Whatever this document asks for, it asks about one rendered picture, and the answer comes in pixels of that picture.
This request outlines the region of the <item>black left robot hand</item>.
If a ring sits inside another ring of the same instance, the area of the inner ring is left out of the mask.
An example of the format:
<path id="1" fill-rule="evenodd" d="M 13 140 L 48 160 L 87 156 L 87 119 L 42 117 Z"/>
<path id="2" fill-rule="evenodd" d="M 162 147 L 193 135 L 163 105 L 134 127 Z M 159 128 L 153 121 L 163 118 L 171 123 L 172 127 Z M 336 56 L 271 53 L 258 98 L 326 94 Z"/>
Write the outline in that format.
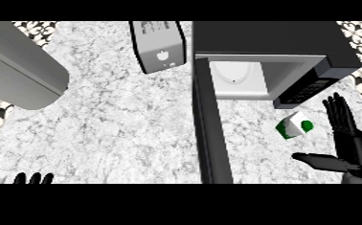
<path id="1" fill-rule="evenodd" d="M 27 183 L 27 184 L 50 184 L 51 180 L 53 180 L 53 174 L 51 173 L 47 173 L 45 176 L 41 176 L 41 173 L 35 172 L 30 175 L 30 178 L 26 178 L 25 173 L 20 172 L 16 175 L 14 184 L 25 184 L 25 183 Z"/>

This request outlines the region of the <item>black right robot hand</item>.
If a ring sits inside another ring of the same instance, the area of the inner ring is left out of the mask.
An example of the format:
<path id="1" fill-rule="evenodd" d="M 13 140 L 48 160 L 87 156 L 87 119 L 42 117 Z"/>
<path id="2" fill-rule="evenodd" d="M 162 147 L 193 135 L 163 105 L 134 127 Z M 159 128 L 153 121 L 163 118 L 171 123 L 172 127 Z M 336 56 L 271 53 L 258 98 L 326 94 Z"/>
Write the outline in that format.
<path id="1" fill-rule="evenodd" d="M 344 97 L 333 93 L 322 101 L 332 127 L 336 155 L 295 152 L 290 157 L 313 169 L 342 173 L 342 184 L 362 184 L 362 130 L 357 129 Z"/>

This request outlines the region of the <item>white and green milk carton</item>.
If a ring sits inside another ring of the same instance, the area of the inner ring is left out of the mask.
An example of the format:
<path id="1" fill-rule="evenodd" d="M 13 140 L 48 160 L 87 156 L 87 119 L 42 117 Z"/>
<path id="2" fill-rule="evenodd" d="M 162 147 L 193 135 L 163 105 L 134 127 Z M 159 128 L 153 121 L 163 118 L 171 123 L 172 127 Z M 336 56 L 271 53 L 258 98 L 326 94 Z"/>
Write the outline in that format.
<path id="1" fill-rule="evenodd" d="M 301 111 L 286 116 L 276 125 L 280 137 L 288 140 L 313 130 L 313 122 Z"/>

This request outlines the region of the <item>black microwave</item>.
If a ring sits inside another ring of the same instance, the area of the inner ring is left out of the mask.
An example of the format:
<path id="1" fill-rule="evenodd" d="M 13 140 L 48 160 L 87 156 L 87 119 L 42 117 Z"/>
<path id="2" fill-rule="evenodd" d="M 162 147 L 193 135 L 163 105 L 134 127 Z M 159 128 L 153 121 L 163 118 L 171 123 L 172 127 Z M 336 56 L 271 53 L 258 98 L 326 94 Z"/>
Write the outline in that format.
<path id="1" fill-rule="evenodd" d="M 333 21 L 194 21 L 191 52 L 209 62 L 220 100 L 290 109 L 358 68 Z"/>

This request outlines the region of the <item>dark grey microwave door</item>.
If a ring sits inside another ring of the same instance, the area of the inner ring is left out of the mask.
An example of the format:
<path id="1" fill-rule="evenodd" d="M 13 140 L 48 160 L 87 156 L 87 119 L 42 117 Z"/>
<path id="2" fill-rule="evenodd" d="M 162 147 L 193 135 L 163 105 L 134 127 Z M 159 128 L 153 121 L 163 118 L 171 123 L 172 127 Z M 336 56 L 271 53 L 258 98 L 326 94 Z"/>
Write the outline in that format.
<path id="1" fill-rule="evenodd" d="M 203 184 L 231 184 L 233 178 L 218 117 L 211 68 L 209 61 L 205 58 L 193 60 L 191 114 L 200 181 Z"/>

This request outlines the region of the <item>large grey rounded appliance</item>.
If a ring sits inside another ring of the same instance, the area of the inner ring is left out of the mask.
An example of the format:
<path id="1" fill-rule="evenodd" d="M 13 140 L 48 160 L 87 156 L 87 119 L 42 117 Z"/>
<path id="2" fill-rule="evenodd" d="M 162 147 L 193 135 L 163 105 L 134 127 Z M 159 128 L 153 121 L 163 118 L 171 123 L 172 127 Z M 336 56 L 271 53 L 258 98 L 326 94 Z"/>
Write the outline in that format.
<path id="1" fill-rule="evenodd" d="M 10 21 L 0 21 L 0 100 L 47 107 L 67 89 L 69 73 Z"/>

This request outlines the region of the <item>grey toaster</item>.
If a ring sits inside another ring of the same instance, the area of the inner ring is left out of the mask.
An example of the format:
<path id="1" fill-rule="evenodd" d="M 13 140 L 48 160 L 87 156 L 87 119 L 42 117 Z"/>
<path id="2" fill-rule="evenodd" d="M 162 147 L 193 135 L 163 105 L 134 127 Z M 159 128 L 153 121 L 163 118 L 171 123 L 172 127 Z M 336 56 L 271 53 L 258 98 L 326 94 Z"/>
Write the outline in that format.
<path id="1" fill-rule="evenodd" d="M 178 21 L 129 21 L 134 56 L 144 74 L 186 63 L 186 41 Z"/>

